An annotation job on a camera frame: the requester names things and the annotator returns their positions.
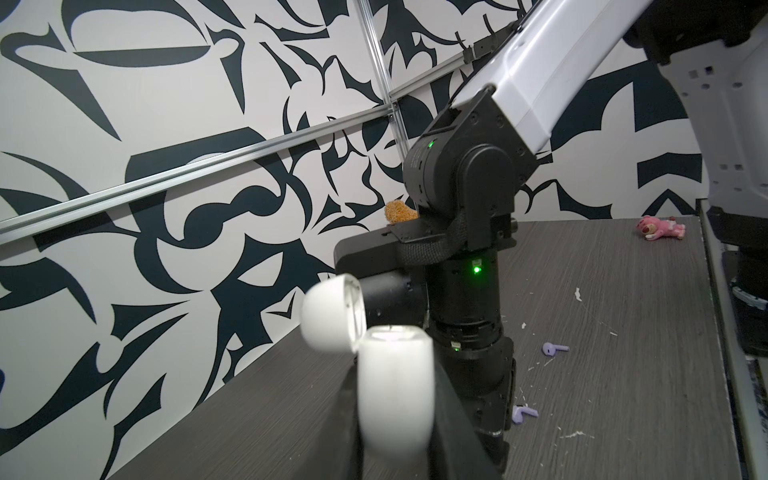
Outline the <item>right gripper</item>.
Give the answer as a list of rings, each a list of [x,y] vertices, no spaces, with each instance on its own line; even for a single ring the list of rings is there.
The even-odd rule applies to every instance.
[[[435,343],[487,459],[504,472],[516,362],[500,310],[498,253],[515,246],[509,214],[416,219],[340,241],[335,270],[361,282],[368,323],[421,326]]]

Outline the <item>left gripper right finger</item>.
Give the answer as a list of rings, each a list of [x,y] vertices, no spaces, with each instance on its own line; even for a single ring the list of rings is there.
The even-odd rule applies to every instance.
[[[430,479],[500,479],[460,399],[439,362],[435,363],[434,427],[428,449]]]

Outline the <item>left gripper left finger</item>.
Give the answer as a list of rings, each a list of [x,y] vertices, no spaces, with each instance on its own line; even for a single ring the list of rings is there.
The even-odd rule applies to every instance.
[[[357,363],[342,381],[318,437],[311,472],[320,479],[361,479],[364,451],[358,419]]]

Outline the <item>white earbud charging case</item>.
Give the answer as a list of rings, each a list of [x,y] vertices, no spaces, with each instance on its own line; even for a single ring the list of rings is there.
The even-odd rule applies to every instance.
[[[411,325],[370,326],[361,283],[349,274],[305,294],[301,334],[314,350],[357,358],[356,413],[363,445],[406,463],[423,453],[435,420],[433,341]]]

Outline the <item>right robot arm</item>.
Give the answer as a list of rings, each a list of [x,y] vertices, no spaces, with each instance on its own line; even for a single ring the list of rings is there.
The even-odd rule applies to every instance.
[[[514,196],[536,153],[619,41],[642,49],[684,106],[710,175],[709,223],[738,249],[740,344],[767,349],[766,3],[541,1],[410,149],[418,218],[334,251],[353,332],[415,323],[437,343],[435,479],[495,479],[506,465],[515,362],[495,260],[513,245]]]

